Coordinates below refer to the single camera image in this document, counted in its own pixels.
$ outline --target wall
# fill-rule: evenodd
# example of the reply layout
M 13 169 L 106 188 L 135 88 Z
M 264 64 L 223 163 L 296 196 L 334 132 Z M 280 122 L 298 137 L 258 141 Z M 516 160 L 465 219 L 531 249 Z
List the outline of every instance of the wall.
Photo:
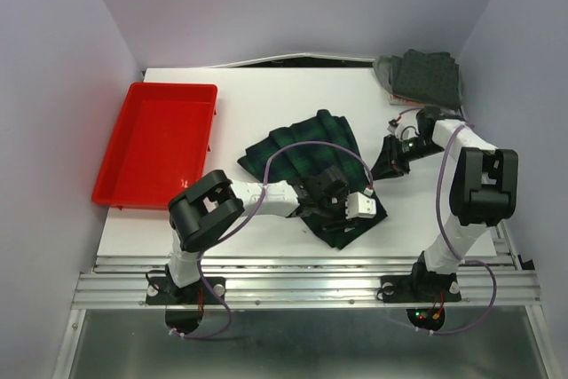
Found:
M 489 0 L 105 0 L 147 67 L 298 51 L 458 53 Z
M 0 377 L 51 377 L 137 65 L 102 0 L 0 0 Z
M 568 0 L 491 0 L 460 57 L 466 107 L 479 132 L 518 151 L 510 220 L 532 258 L 556 352 L 568 373 Z

